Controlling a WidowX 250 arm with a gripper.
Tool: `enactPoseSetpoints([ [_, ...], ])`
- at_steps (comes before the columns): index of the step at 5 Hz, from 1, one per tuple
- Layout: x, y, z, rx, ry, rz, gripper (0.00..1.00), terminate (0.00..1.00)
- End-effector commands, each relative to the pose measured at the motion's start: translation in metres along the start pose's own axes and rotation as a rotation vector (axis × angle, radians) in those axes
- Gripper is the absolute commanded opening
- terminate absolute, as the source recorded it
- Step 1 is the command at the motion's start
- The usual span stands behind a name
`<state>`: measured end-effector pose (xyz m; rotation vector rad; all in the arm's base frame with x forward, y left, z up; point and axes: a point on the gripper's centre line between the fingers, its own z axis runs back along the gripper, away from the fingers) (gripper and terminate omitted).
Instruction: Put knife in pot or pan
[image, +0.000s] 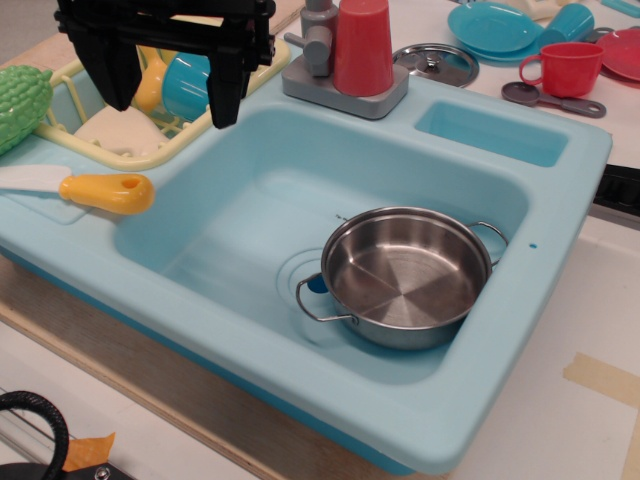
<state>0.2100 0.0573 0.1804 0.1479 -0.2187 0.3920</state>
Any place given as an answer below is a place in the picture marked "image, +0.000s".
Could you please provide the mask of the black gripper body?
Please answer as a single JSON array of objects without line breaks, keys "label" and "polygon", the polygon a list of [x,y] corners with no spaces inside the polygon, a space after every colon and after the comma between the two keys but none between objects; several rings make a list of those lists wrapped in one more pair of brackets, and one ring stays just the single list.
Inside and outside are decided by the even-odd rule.
[{"label": "black gripper body", "polygon": [[119,65],[137,46],[203,56],[239,52],[251,67],[269,65],[273,1],[60,1],[54,14],[84,64]]}]

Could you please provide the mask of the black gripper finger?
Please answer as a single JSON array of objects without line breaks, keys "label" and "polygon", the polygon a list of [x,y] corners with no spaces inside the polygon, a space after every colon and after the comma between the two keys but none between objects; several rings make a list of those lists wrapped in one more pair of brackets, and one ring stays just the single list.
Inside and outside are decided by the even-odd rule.
[{"label": "black gripper finger", "polygon": [[253,48],[218,47],[208,58],[210,113],[213,125],[224,129],[237,122],[240,103],[246,96],[250,75],[259,65],[259,56]]},{"label": "black gripper finger", "polygon": [[84,33],[73,36],[72,43],[103,100],[117,111],[128,109],[140,84],[137,47]]}]

